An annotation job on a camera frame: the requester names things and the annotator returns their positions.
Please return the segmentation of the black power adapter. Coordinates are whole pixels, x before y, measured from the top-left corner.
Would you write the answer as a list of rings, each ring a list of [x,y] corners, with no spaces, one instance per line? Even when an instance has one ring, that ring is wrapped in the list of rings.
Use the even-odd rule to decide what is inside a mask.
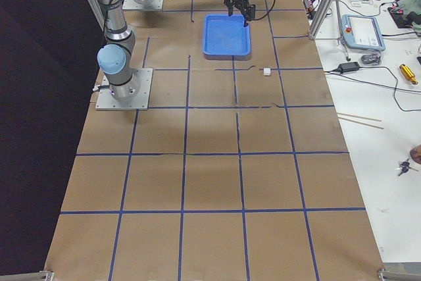
[[[356,72],[360,69],[360,65],[358,62],[347,62],[339,64],[337,70],[340,74],[348,73],[348,72]]]

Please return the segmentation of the teach pendant tablet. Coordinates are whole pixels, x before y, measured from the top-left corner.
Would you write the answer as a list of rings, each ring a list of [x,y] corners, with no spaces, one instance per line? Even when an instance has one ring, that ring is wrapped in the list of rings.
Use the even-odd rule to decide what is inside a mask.
[[[341,31],[348,48],[385,51],[385,43],[375,17],[344,14],[341,17]]]

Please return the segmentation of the white block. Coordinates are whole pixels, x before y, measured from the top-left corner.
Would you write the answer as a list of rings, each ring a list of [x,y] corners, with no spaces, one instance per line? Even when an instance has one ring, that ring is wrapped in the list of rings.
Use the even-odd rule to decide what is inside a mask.
[[[265,76],[270,76],[271,75],[271,69],[270,68],[263,68],[263,74]]]

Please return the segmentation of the bunch of keys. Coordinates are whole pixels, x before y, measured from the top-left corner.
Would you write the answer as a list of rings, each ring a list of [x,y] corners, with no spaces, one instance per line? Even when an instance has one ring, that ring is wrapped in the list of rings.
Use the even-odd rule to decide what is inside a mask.
[[[409,159],[406,159],[404,161],[399,161],[397,170],[399,171],[397,176],[401,176],[410,170],[418,172],[417,169],[415,169],[414,167],[410,165]]]

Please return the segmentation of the blue plastic tray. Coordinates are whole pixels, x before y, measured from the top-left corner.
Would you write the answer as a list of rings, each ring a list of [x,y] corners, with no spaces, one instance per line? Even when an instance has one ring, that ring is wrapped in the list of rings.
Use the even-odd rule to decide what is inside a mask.
[[[213,60],[248,61],[251,58],[250,26],[241,14],[207,14],[203,21],[202,52]]]

